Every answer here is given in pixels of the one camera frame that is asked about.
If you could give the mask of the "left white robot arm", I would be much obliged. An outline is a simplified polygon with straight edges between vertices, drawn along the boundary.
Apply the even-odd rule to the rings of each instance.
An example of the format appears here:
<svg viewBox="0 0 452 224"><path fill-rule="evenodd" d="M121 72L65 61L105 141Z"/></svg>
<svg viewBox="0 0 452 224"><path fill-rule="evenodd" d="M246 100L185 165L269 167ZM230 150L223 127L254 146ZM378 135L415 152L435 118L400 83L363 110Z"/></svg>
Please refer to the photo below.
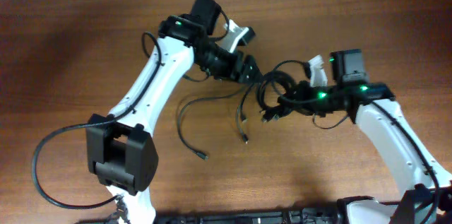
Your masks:
<svg viewBox="0 0 452 224"><path fill-rule="evenodd" d="M88 169L113 195L113 223L152 223L156 216L149 185L158 154L153 133L176 84L194 65L217 80L248 84L258 78L255 59L238 46L255 36L252 27L227 19L225 34L213 37L221 6L195 0L190 13L161 22L150 58L138 78L106 117L94 114L87 128Z"/></svg>

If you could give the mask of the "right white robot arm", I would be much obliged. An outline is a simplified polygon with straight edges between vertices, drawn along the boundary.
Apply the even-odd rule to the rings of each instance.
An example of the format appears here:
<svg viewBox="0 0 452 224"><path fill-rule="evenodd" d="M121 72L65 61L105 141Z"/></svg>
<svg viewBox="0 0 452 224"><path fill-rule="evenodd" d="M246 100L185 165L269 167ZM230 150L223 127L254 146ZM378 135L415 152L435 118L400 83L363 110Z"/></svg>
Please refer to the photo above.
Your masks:
<svg viewBox="0 0 452 224"><path fill-rule="evenodd" d="M281 94L278 101L313 117L345 111L372 142L400 192L400 201L388 205L370 196L338 201L344 223L450 223L451 173L412 130L395 95L385 83L372 83L362 51L331 53L335 85L327 84L323 59L304 64L307 82Z"/></svg>

